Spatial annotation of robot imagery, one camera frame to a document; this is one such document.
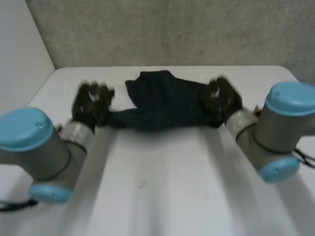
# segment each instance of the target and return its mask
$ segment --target concrete wall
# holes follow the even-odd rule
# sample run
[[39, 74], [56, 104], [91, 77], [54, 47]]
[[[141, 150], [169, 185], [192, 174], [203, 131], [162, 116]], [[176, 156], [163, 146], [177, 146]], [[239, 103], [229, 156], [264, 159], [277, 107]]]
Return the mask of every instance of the concrete wall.
[[281, 65], [315, 80], [314, 0], [27, 0], [55, 67]]

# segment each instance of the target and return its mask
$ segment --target blue cap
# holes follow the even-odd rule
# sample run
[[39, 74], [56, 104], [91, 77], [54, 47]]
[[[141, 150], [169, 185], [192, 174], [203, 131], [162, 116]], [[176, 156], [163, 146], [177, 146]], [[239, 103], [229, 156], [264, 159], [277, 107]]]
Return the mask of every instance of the blue cap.
[[0, 148], [12, 151], [30, 151], [48, 141], [54, 125], [46, 114], [26, 107], [0, 117]]
[[267, 183], [273, 183], [293, 176], [300, 169], [299, 160], [290, 155], [273, 161], [261, 168], [258, 173]]
[[72, 190], [63, 186], [52, 184], [33, 184], [29, 188], [29, 197], [44, 203], [66, 203], [72, 194]]
[[315, 87], [300, 82], [278, 83], [271, 88], [265, 104], [283, 116], [303, 117], [315, 114]]

